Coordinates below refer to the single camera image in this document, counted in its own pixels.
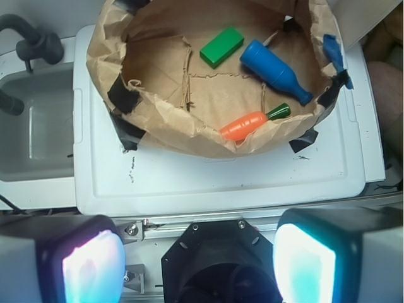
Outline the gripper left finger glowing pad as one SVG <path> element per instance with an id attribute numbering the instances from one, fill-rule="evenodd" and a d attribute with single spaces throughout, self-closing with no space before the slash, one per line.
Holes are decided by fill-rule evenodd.
<path id="1" fill-rule="evenodd" d="M 107 216 L 1 217 L 1 302 L 119 302 L 125 270 Z"/>

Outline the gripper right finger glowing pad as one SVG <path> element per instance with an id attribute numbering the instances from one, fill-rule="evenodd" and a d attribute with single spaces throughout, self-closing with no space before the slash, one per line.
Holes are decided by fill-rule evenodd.
<path id="1" fill-rule="evenodd" d="M 273 267 L 285 302 L 403 302 L 403 210 L 291 208 Z"/>

